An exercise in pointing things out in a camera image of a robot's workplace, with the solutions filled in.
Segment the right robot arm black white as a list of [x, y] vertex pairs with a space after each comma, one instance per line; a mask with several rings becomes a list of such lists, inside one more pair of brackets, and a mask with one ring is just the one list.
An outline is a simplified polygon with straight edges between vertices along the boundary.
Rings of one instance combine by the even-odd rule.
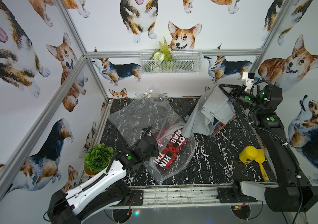
[[318, 187], [309, 183], [288, 144], [284, 126], [275, 113], [282, 102], [282, 89], [270, 82], [253, 95], [246, 86], [220, 84], [234, 105], [248, 109], [249, 124], [256, 129], [274, 165], [277, 184], [242, 181], [243, 195], [265, 202], [273, 212], [307, 212], [318, 202]]

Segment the clear plastic vacuum bag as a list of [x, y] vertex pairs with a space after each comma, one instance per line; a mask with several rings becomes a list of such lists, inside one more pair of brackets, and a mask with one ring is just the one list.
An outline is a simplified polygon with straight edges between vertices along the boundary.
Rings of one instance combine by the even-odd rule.
[[[130, 145], [139, 140], [143, 129], [153, 126], [151, 133], [156, 138], [159, 153], [167, 146], [174, 132], [185, 126], [184, 120], [174, 111], [163, 94], [152, 90], [141, 94], [123, 109], [109, 115], [108, 119]], [[145, 168], [156, 183], [162, 184], [189, 164], [196, 150], [196, 142], [194, 136], [187, 139], [178, 157], [168, 169], [157, 168], [153, 162], [155, 157], [145, 162]]]

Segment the black button shirt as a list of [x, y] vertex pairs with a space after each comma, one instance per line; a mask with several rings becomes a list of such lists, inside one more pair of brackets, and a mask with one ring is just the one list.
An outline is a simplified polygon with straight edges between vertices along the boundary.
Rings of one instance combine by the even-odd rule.
[[187, 112], [187, 115], [186, 115], [186, 121], [189, 121], [191, 116], [196, 115], [196, 113], [197, 113], [197, 110], [195, 109], [195, 107], [190, 108], [190, 110]]

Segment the red plaid shirt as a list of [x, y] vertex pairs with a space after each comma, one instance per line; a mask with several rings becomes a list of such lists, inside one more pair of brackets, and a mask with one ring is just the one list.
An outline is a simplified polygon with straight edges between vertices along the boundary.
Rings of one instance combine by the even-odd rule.
[[230, 122], [234, 121], [235, 119], [236, 119], [236, 114], [234, 114], [234, 116], [226, 124], [218, 121], [214, 126], [214, 135], [218, 134], [222, 129], [226, 127], [226, 125], [228, 125]]

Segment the grey button shirt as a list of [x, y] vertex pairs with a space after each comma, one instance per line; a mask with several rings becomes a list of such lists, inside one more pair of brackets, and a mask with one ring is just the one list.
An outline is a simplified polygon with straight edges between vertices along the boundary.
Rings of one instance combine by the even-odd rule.
[[211, 137], [215, 135], [218, 122], [227, 125], [235, 115], [234, 106], [217, 85], [201, 96], [182, 129], [182, 135], [186, 138], [193, 134]]

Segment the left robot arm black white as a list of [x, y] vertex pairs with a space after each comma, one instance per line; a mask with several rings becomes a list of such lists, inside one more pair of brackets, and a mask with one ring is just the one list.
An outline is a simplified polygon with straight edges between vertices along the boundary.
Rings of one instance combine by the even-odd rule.
[[158, 154], [152, 126], [129, 148], [113, 155], [108, 166], [83, 184], [64, 193], [55, 192], [43, 219], [51, 224], [82, 224], [92, 215], [130, 202], [132, 191], [123, 179]]

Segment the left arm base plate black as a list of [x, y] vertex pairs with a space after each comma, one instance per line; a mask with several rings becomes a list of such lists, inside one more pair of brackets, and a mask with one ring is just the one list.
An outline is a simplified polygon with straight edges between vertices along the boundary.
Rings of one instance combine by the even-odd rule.
[[129, 207], [131, 206], [142, 206], [144, 201], [143, 190], [133, 190], [128, 196], [121, 196], [120, 201], [110, 207]]

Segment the red black checked lettered shirt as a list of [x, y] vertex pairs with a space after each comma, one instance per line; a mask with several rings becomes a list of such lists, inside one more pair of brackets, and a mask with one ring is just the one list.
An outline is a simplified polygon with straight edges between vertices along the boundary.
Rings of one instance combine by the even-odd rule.
[[180, 149], [188, 140], [181, 132], [182, 128], [176, 130], [164, 150], [162, 150], [159, 155], [153, 159], [157, 168], [162, 168], [164, 170], [168, 169], [172, 162], [178, 157]]

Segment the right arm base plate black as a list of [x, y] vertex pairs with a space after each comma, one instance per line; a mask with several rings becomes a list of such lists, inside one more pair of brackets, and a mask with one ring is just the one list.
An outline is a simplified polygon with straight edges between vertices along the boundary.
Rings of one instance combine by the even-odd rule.
[[218, 199], [220, 203], [253, 203], [258, 201], [254, 197], [240, 195], [238, 191], [235, 191], [233, 188], [217, 188], [217, 193], [216, 199]]

